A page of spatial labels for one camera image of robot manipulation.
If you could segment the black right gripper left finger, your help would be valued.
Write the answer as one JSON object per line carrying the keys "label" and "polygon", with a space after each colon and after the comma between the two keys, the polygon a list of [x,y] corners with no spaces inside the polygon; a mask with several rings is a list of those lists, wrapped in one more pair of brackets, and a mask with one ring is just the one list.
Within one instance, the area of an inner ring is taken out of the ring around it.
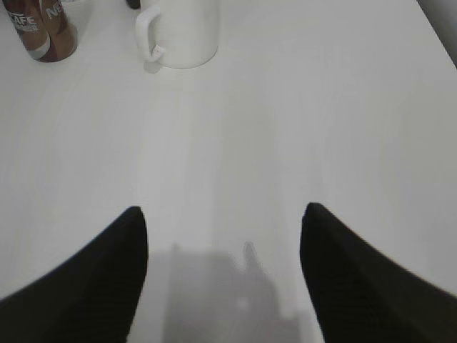
{"label": "black right gripper left finger", "polygon": [[147,266],[144,215],[129,207],[63,264],[1,300],[1,341],[126,342]]}

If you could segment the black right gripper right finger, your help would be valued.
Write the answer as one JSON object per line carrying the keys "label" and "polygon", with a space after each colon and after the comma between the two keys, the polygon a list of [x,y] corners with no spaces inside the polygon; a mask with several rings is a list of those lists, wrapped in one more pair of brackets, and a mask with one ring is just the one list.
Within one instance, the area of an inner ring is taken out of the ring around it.
{"label": "black right gripper right finger", "polygon": [[455,342],[456,297],[372,247],[319,203],[301,268],[325,342]]}

